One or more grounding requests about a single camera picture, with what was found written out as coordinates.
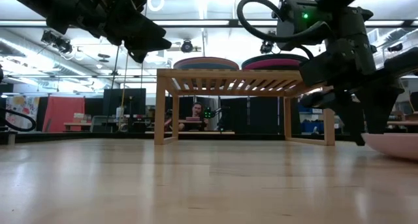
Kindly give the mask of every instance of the wooden table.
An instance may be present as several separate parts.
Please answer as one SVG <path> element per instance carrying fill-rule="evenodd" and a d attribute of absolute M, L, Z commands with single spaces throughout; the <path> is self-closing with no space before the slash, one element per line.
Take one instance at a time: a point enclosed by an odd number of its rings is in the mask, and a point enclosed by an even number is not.
<path fill-rule="evenodd" d="M 71 131 L 72 126 L 91 127 L 91 123 L 64 123 L 65 130 Z"/>
<path fill-rule="evenodd" d="M 230 70 L 157 70 L 154 144 L 164 145 L 178 140 L 179 96 L 235 95 L 284 97 L 285 138 L 288 141 L 326 146 L 335 145 L 334 112 L 326 109 L 324 140 L 293 138 L 291 131 L 291 99 L 321 86 L 306 87 L 298 71 L 230 71 Z M 164 138 L 165 92 L 173 96 L 172 137 Z"/>

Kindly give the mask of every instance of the poster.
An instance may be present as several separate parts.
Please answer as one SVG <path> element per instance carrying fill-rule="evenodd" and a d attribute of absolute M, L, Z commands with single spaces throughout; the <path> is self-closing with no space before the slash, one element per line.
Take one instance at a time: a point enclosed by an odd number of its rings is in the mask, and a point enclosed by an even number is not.
<path fill-rule="evenodd" d="M 13 110 L 15 112 L 25 114 L 34 119 L 35 121 L 37 120 L 38 107 L 39 97 L 19 96 L 8 97 L 6 100 L 7 110 Z M 21 127 L 24 129 L 27 129 L 31 126 L 31 122 L 29 120 L 16 116 L 14 114 L 6 113 L 6 120 L 17 127 Z"/>

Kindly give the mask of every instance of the pink bowl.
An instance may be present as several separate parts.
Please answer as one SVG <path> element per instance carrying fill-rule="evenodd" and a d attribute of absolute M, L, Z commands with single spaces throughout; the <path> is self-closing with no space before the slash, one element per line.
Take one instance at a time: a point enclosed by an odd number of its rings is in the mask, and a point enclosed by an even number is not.
<path fill-rule="evenodd" d="M 418 134 L 371 135 L 364 133 L 362 136 L 366 144 L 378 152 L 393 157 L 418 160 Z"/>

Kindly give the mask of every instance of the fluorescent light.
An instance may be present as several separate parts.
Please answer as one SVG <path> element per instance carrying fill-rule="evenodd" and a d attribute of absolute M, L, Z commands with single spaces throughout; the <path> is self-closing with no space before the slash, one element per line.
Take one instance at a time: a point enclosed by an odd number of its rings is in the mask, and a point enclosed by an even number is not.
<path fill-rule="evenodd" d="M 157 25 L 229 25 L 228 20 L 190 20 L 190 21 L 163 21 L 156 20 L 154 21 Z"/>
<path fill-rule="evenodd" d="M 59 75 L 55 75 L 55 77 L 60 77 L 60 78 L 91 78 L 93 76 L 59 76 Z"/>
<path fill-rule="evenodd" d="M 38 74 L 36 74 L 36 75 L 20 75 L 19 74 L 19 75 L 13 75 L 13 77 L 16 77 L 16 78 L 49 78 L 50 76 L 48 76 L 48 75 L 38 75 Z"/>
<path fill-rule="evenodd" d="M 72 71 L 72 72 L 74 72 L 74 73 L 77 73 L 79 75 L 82 75 L 82 76 L 85 76 L 86 75 L 84 72 L 78 71 L 78 70 L 76 70 L 76 69 L 74 69 L 72 67 L 69 67 L 67 65 L 61 65 L 61 66 L 64 67 L 64 68 L 66 68 L 66 69 L 68 69 L 68 70 L 70 70 L 70 71 Z"/>
<path fill-rule="evenodd" d="M 396 25 L 402 25 L 404 21 L 365 21 L 366 26 L 396 26 Z"/>
<path fill-rule="evenodd" d="M 0 21 L 0 26 L 28 26 L 28 27 L 45 27 L 46 21 Z"/>
<path fill-rule="evenodd" d="M 407 76 L 402 76 L 401 78 L 418 78 L 418 76 L 407 75 Z"/>
<path fill-rule="evenodd" d="M 113 78 L 113 76 L 97 76 L 98 78 Z M 134 78 L 135 76 L 115 76 L 115 78 Z"/>
<path fill-rule="evenodd" d="M 250 25 L 271 25 L 271 26 L 275 26 L 277 25 L 277 20 L 249 20 L 248 23 Z"/>

